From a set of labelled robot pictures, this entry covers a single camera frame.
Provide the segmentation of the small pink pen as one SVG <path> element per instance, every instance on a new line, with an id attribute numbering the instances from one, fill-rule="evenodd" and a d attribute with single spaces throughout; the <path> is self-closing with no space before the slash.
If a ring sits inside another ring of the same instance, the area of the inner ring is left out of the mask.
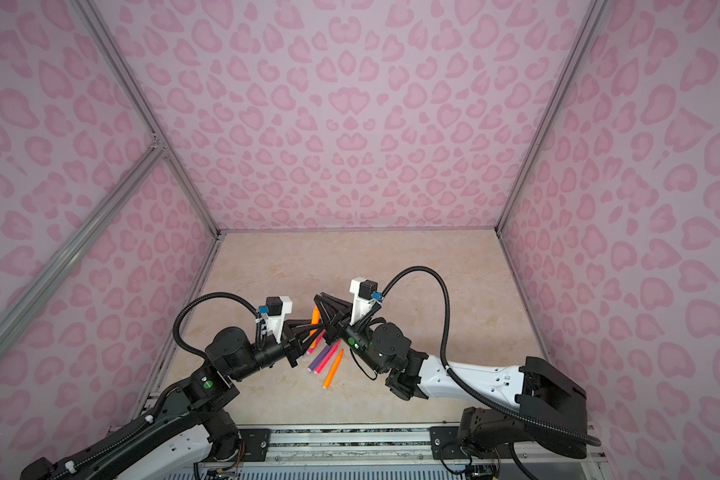
<path id="1" fill-rule="evenodd" d="M 322 338 L 324 336 L 324 333 L 325 333 L 324 331 L 320 332 L 319 335 L 317 336 L 317 338 L 311 343 L 311 345 L 307 351 L 308 354 L 312 354 L 316 350 L 317 346 L 319 345 L 320 341 L 322 340 Z"/>

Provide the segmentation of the orange pen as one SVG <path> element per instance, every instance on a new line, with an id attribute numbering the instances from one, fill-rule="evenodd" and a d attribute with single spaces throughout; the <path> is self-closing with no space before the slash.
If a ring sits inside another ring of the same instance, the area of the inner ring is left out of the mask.
<path id="1" fill-rule="evenodd" d="M 343 354 L 344 354 L 344 350 L 340 350 L 340 351 L 338 352 L 338 354 L 335 356 L 335 358 L 333 359 L 333 362 L 332 362 L 332 364 L 331 364 L 330 370 L 329 370 L 329 372 L 328 372 L 328 374 L 327 374 L 327 376 L 326 376 L 326 378 L 325 378 L 325 380 L 324 380 L 324 382 L 323 382 L 323 385 L 322 385 L 322 387 L 323 387 L 324 389 L 329 389 L 329 388 L 330 388 L 330 386 L 331 386 L 331 384 L 332 384 L 332 381 L 333 381 L 333 379 L 334 379 L 334 377 L 335 377 L 335 375 L 336 375 L 336 372 L 337 372 L 337 370 L 338 370 L 338 368 L 339 368 L 339 366 L 340 366 L 340 364 L 341 364 L 341 361 L 342 361 L 342 358 L 343 358 Z"/>

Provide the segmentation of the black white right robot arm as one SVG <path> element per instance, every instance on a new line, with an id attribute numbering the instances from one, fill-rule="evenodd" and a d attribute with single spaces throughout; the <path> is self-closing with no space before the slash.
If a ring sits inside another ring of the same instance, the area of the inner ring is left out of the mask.
<path id="1" fill-rule="evenodd" d="M 583 459 L 601 442 L 588 432 L 585 390 L 543 358 L 504 367 L 447 363 L 413 349 L 394 323 L 375 321 L 379 303 L 357 303 L 321 293 L 314 298 L 328 340 L 351 353 L 398 398 L 453 398 L 469 402 L 459 440 L 473 451 L 535 442 L 564 457 Z"/>

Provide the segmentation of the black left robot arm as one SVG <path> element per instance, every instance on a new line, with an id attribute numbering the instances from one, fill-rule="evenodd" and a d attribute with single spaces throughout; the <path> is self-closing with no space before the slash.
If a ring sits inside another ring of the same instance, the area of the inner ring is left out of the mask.
<path id="1" fill-rule="evenodd" d="M 239 327 L 218 332 L 205 349 L 203 364 L 188 377 L 169 385 L 155 404 L 115 433 L 53 463 L 45 457 L 26 466 L 22 479 L 114 479 L 178 435 L 198 427 L 212 460 L 238 460 L 244 441 L 225 407 L 239 395 L 237 381 L 286 359 L 298 359 L 323 325 L 288 320 L 286 338 L 269 334 L 250 342 Z"/>

